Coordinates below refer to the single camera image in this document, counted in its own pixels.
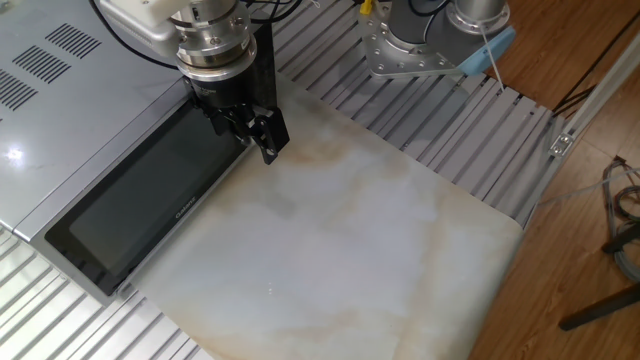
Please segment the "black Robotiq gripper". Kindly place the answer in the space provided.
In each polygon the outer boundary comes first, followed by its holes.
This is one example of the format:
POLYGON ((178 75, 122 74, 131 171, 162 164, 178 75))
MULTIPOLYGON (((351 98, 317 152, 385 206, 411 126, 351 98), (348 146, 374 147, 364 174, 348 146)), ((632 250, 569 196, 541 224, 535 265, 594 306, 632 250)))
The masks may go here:
POLYGON ((237 76, 215 82, 183 76, 194 104, 207 114, 216 134, 231 132, 243 145, 252 143, 252 135, 264 163, 270 165, 288 144, 290 137, 278 107, 269 108, 267 115, 256 116, 253 109, 253 78, 251 67, 237 76), (253 119, 250 135, 249 123, 253 119))

